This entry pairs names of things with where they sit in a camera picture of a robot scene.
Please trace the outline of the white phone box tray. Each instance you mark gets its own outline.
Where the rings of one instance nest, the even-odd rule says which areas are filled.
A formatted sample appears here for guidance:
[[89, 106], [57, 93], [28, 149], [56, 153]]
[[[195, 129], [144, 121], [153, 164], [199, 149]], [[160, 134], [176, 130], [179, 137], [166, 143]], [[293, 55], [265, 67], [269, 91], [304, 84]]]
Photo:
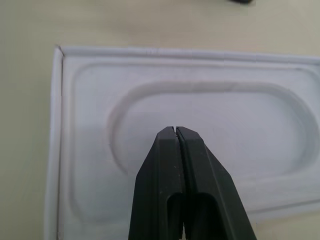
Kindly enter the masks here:
[[320, 210], [320, 57], [56, 47], [43, 240], [127, 240], [156, 134], [198, 132], [250, 220]]

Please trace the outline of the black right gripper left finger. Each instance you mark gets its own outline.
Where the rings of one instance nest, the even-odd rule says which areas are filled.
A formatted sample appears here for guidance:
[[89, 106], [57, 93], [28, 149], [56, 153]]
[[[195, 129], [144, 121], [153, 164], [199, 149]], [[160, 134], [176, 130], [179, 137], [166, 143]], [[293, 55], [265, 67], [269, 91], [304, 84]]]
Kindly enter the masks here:
[[157, 133], [136, 175], [128, 240], [180, 240], [184, 191], [180, 144], [168, 126]]

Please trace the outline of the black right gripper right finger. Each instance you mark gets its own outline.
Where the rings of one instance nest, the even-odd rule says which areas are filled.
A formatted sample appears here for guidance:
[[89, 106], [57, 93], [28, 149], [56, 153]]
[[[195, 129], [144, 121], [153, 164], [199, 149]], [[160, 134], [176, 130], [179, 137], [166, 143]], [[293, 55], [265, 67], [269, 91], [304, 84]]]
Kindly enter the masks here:
[[186, 190], [186, 240], [257, 240], [229, 172], [201, 136], [176, 128]]

